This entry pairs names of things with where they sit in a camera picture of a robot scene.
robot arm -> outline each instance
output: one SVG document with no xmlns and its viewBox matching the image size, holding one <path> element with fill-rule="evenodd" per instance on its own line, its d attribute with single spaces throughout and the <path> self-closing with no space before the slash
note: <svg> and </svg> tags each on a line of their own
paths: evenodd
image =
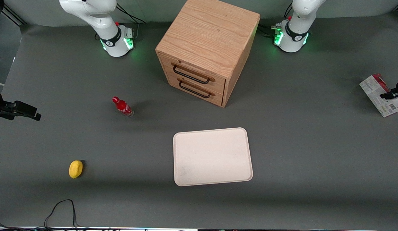
<svg viewBox="0 0 398 231">
<path fill-rule="evenodd" d="M 116 35 L 118 28 L 109 13 L 116 8 L 116 0 L 59 0 L 62 8 L 87 22 L 102 39 Z"/>
<path fill-rule="evenodd" d="M 326 0 L 293 0 L 293 16 L 276 24 L 272 29 L 279 32 L 274 44 L 286 52 L 299 51 L 309 35 L 308 31 L 316 19 L 316 12 Z"/>
<path fill-rule="evenodd" d="M 116 0 L 59 0 L 59 3 L 64 11 L 92 26 L 111 56 L 124 56 L 133 48 L 132 29 L 117 25 L 109 15 L 116 9 Z"/>
</svg>

wood grain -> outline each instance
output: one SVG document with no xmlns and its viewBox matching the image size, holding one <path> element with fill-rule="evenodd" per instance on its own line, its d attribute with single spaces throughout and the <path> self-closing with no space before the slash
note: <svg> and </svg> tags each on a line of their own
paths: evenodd
<svg viewBox="0 0 398 231">
<path fill-rule="evenodd" d="M 247 58 L 249 57 L 250 50 L 252 48 L 253 39 L 256 34 L 256 30 L 257 30 L 257 24 L 253 30 L 253 33 L 250 34 L 249 42 L 247 43 L 244 51 L 242 52 L 242 55 L 239 59 L 239 62 L 237 62 L 236 67 L 234 68 L 231 78 L 227 80 L 226 89 L 224 91 L 223 102 L 222 102 L 223 107 L 226 106 L 227 101 L 229 100 L 230 95 L 232 94 L 232 91 L 234 89 L 234 86 L 236 85 L 236 82 L 238 81 L 239 76 L 242 73 L 243 67 L 246 64 Z"/>
<path fill-rule="evenodd" d="M 228 79 L 259 19 L 218 0 L 188 0 L 156 49 Z"/>
<path fill-rule="evenodd" d="M 182 81 L 182 86 L 184 86 L 186 88 L 189 88 L 189 89 L 191 89 L 191 90 L 193 90 L 193 91 L 195 91 L 195 92 L 197 92 L 199 94 L 208 95 L 210 93 L 210 97 L 209 98 L 203 98 L 203 97 L 200 97 L 200 96 L 198 96 L 196 94 L 193 94 L 193 93 L 191 93 L 191 92 L 189 92 L 187 90 L 184 90 L 184 89 L 180 88 L 180 86 L 179 86 L 180 81 Z M 201 98 L 203 100 L 206 100 L 206 101 L 208 101 L 208 102 L 210 102 L 212 104 L 215 104 L 215 105 L 218 105 L 218 106 L 221 107 L 222 99 L 223 99 L 223 95 L 221 93 L 211 92 L 211 91 L 205 90 L 199 85 L 196 85 L 194 83 L 186 82 L 186 81 L 181 80 L 180 78 L 177 78 L 177 77 L 174 77 L 174 76 L 170 76 L 169 77 L 169 84 L 172 87 L 175 87 L 175 88 L 177 88 L 179 90 L 182 90 L 182 91 L 184 91 L 184 92 L 186 92 L 186 93 L 188 93 L 190 95 L 196 96 L 198 98 Z"/>
<path fill-rule="evenodd" d="M 185 82 L 196 84 L 196 85 L 200 86 L 201 88 L 211 91 L 211 92 L 218 92 L 220 94 L 224 93 L 225 79 L 220 78 L 218 76 L 212 76 L 210 74 L 203 74 L 202 71 L 192 68 L 192 67 L 189 67 L 185 63 L 182 63 L 177 59 L 167 57 L 164 54 L 160 54 L 160 59 L 162 60 L 162 68 L 164 69 L 166 76 L 180 78 Z M 208 84 L 201 84 L 201 83 L 195 82 L 194 80 L 190 80 L 187 77 L 184 77 L 182 75 L 175 73 L 173 71 L 174 65 L 176 65 L 177 71 L 180 71 L 184 74 L 190 75 L 193 78 L 196 78 L 201 81 L 206 81 L 208 78 L 210 79 L 210 81 Z"/>
<path fill-rule="evenodd" d="M 156 47 L 170 85 L 180 81 L 225 107 L 252 48 L 260 15 L 218 0 L 187 0 Z M 200 81 L 175 73 L 173 68 Z"/>
</svg>

black metal handle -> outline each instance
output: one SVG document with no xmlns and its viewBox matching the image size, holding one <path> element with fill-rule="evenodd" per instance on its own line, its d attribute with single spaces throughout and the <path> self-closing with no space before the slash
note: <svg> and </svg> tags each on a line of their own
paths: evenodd
<svg viewBox="0 0 398 231">
<path fill-rule="evenodd" d="M 181 76 L 184 76 L 184 77 L 186 77 L 186 78 L 189 78 L 189 79 L 191 79 L 191 80 L 193 80 L 193 81 L 196 81 L 196 82 L 198 82 L 198 83 L 201 83 L 201 84 L 208 84 L 209 83 L 209 81 L 210 81 L 210 78 L 208 78 L 208 80 L 206 80 L 206 82 L 203 82 L 202 80 L 198 80 L 198 79 L 196 79 L 196 78 L 194 78 L 194 77 L 192 77 L 192 76 L 189 76 L 189 75 L 187 75 L 187 74 L 185 74 L 185 73 L 181 73 L 180 71 L 177 71 L 176 70 L 176 65 L 173 65 L 173 71 L 176 73 L 176 74 L 179 74 L 179 75 L 181 75 Z"/>
<path fill-rule="evenodd" d="M 211 93 L 209 93 L 209 95 L 202 95 L 202 94 L 200 94 L 200 93 L 195 92 L 194 90 L 191 90 L 191 89 L 189 89 L 189 88 L 186 88 L 186 87 L 182 86 L 181 84 L 182 84 L 182 81 L 179 80 L 179 87 L 180 87 L 181 89 L 185 89 L 186 91 L 192 92 L 193 94 L 198 95 L 198 96 L 200 96 L 200 97 L 209 98 L 209 97 L 212 95 Z"/>
</svg>

gray table surface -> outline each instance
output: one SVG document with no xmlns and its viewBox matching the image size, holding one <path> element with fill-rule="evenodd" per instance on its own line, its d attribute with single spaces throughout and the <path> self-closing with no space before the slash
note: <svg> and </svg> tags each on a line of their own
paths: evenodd
<svg viewBox="0 0 398 231">
<path fill-rule="evenodd" d="M 258 33 L 226 108 L 167 84 L 154 48 L 168 26 L 141 25 L 120 58 L 89 26 L 22 27 L 3 96 L 43 116 L 0 119 L 0 222 L 41 225 L 70 198 L 84 226 L 398 230 L 398 114 L 381 117 L 359 86 L 398 81 L 396 13 L 317 19 L 295 54 Z M 229 127 L 248 132 L 253 179 L 178 187 L 173 135 Z M 62 204 L 49 224 L 71 217 Z"/>
</svg>

red bottle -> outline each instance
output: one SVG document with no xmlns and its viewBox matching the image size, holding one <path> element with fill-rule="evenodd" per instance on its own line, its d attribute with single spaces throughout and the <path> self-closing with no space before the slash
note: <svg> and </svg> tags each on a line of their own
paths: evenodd
<svg viewBox="0 0 398 231">
<path fill-rule="evenodd" d="M 116 96 L 112 98 L 112 101 L 116 104 L 116 108 L 121 111 L 126 117 L 131 117 L 133 115 L 132 109 L 123 100 L 120 100 Z"/>
</svg>

